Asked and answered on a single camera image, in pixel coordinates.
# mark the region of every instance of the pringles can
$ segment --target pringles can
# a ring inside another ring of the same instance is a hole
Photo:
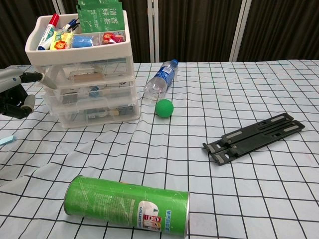
[[[65,193],[64,211],[186,237],[189,193],[77,176]]]

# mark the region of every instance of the checkered tablecloth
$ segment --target checkered tablecloth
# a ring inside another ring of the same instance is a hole
[[[190,191],[191,239],[319,238],[319,61],[180,63],[168,119],[143,98],[160,65],[135,64],[141,118],[124,123],[65,130],[42,87],[24,84],[35,112],[0,116],[0,138],[16,137],[0,146],[0,238],[175,238],[66,215],[65,191],[80,174]],[[305,129],[223,166],[202,149],[283,112]]]

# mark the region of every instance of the green ball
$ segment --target green ball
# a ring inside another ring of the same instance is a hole
[[[173,103],[167,99],[160,100],[156,103],[155,111],[160,117],[170,117],[174,111]]]

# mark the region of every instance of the brown curtain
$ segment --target brown curtain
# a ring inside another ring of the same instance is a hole
[[[54,6],[49,0],[0,1],[0,68],[30,64],[24,51],[26,40],[37,18],[53,13]]]
[[[147,0],[119,0],[126,10],[134,62],[150,62]],[[76,13],[77,0],[63,0],[66,13]]]
[[[241,0],[159,0],[159,59],[228,61]]]
[[[319,0],[253,0],[238,61],[319,59]]]

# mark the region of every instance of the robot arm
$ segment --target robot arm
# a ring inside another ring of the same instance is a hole
[[[36,81],[56,89],[56,85],[42,73],[23,72],[16,68],[0,71],[0,113],[17,119],[22,119],[32,113],[35,96],[28,96],[21,83]]]

